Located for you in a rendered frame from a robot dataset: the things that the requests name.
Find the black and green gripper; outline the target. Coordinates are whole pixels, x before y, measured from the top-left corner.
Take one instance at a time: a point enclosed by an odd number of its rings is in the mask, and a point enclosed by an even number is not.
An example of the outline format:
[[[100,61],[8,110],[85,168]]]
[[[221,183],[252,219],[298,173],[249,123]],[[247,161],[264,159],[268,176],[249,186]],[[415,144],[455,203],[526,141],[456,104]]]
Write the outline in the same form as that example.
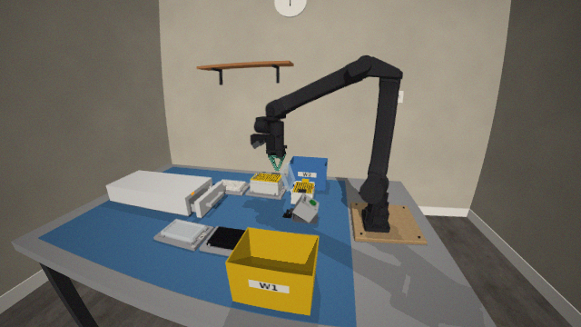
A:
[[[270,136],[273,136],[273,135],[270,134]],[[287,149],[287,145],[284,145],[284,134],[279,135],[279,138],[277,138],[277,136],[273,136],[273,137],[275,137],[275,150],[267,149],[266,154],[268,154],[268,157],[269,157],[275,171],[279,171],[281,168],[282,162],[285,158],[285,155],[286,155],[285,149]],[[278,167],[275,163],[274,158],[281,159]]]

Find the blue bench mat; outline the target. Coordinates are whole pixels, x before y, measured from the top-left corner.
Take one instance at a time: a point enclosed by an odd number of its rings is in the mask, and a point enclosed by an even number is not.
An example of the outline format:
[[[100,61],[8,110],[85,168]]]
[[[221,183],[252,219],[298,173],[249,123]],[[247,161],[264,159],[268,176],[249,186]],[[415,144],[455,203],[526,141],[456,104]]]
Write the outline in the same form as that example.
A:
[[[119,273],[234,309],[339,327],[357,327],[350,222],[345,181],[327,180],[316,191],[317,224],[283,218],[294,208],[291,191],[281,200],[225,194],[202,218],[114,203],[110,200],[38,239]],[[229,256],[184,249],[153,237],[175,219],[246,230],[317,234],[319,251],[310,315],[234,302],[226,271]]]

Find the yellow open-top bin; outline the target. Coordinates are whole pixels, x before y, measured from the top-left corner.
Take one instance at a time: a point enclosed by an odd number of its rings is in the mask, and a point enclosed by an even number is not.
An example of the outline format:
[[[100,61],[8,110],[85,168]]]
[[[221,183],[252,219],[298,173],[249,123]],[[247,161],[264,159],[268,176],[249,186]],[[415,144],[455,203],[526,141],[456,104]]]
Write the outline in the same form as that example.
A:
[[[310,315],[318,244],[316,235],[248,227],[225,263],[232,300]]]

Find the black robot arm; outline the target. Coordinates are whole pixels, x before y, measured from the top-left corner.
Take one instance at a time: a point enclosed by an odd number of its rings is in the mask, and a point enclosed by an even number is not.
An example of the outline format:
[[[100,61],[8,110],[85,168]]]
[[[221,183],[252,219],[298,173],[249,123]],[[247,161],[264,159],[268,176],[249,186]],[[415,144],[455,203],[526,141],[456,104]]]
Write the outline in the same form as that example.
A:
[[[368,179],[359,189],[361,199],[368,203],[368,207],[365,207],[365,210],[362,209],[361,216],[366,232],[389,233],[389,203],[387,202],[389,179],[386,175],[389,168],[400,80],[403,77],[403,72],[397,67],[374,56],[363,55],[359,60],[347,64],[340,70],[271,101],[265,107],[267,120],[266,116],[255,119],[254,130],[260,134],[251,135],[251,145],[256,149],[266,143],[266,149],[275,150],[275,137],[270,134],[277,138],[284,134],[284,122],[280,119],[286,118],[286,114],[369,76],[379,77],[379,100]]]

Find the white button box with green key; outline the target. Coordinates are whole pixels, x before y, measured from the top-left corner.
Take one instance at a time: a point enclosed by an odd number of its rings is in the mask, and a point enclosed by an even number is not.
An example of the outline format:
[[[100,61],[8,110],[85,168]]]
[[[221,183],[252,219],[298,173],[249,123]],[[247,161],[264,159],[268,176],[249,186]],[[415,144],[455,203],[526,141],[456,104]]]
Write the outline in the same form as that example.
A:
[[[290,208],[287,210],[287,213],[283,215],[283,218],[291,218],[292,216],[292,221],[296,223],[317,224],[319,215],[317,213],[318,208],[319,202],[303,193],[299,200],[296,202],[294,209]]]

